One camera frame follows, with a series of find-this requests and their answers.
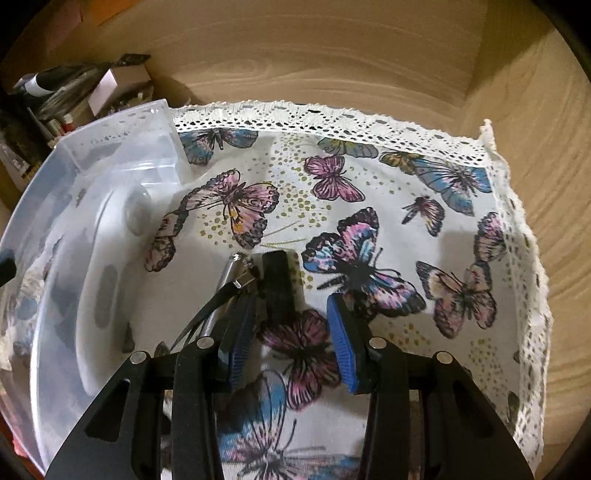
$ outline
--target cloth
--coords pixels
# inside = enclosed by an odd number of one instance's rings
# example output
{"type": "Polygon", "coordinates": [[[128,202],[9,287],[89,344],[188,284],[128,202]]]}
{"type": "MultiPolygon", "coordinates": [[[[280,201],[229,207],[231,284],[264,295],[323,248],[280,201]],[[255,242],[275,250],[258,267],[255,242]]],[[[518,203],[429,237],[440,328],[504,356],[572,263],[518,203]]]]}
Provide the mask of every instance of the cloth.
{"type": "Polygon", "coordinates": [[[273,327],[260,312],[243,384],[218,412],[226,478],[355,476],[369,398],[342,384],[325,319],[335,291],[403,350],[452,353],[535,469],[551,315],[490,125],[475,141],[359,112],[249,105],[177,113],[196,179],[147,253],[132,323],[137,347],[170,345],[231,253],[288,252],[299,313],[273,327]],[[384,135],[386,122],[402,134],[384,135]]]}

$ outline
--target plastic bin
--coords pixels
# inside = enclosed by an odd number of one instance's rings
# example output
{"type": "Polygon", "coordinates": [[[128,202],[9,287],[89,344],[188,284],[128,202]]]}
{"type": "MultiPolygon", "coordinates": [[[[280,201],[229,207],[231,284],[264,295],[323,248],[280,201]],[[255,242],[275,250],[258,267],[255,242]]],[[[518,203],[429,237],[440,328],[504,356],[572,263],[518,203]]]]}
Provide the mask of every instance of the plastic bin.
{"type": "Polygon", "coordinates": [[[18,267],[0,289],[0,410],[40,470],[124,359],[112,340],[141,281],[138,256],[189,179],[159,100],[64,137],[15,209],[0,242],[18,267]],[[95,365],[105,345],[119,356],[95,365]]]}

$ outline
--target clutter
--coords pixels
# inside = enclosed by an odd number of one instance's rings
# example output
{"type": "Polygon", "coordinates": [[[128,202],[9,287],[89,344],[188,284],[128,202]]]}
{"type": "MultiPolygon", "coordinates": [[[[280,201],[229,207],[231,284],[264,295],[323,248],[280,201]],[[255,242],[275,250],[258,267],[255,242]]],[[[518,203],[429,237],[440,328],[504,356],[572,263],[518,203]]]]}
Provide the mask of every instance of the clutter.
{"type": "Polygon", "coordinates": [[[95,116],[115,99],[129,93],[150,81],[143,65],[109,69],[88,98],[88,104],[95,116]]]}

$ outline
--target black cable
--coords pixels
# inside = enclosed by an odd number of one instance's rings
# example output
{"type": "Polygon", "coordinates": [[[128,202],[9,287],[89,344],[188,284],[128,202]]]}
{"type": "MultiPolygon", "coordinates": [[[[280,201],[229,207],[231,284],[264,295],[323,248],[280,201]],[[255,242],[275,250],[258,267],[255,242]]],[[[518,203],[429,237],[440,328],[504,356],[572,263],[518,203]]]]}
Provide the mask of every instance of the black cable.
{"type": "Polygon", "coordinates": [[[232,297],[236,296],[240,291],[234,283],[226,283],[222,288],[220,288],[216,294],[197,312],[195,317],[191,319],[189,324],[183,329],[177,339],[174,341],[170,350],[172,351],[174,347],[178,345],[178,343],[183,339],[183,337],[189,334],[189,338],[185,345],[190,342],[191,337],[197,331],[197,328],[205,321],[207,317],[209,317],[213,312],[215,312],[219,307],[224,305],[228,300],[232,297]]]}

